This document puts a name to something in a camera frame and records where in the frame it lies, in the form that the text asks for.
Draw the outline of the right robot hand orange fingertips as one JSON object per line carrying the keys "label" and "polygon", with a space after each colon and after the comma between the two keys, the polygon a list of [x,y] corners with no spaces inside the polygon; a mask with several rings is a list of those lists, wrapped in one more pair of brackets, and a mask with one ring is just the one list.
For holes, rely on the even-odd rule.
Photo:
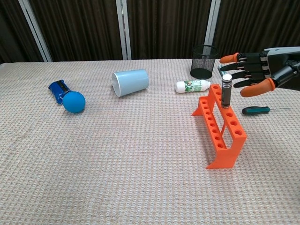
{"label": "right robot hand orange fingertips", "polygon": [[219,61],[219,71],[236,70],[232,79],[244,80],[234,84],[243,97],[258,96],[276,88],[300,90],[300,48],[273,47],[261,52],[237,52]]}

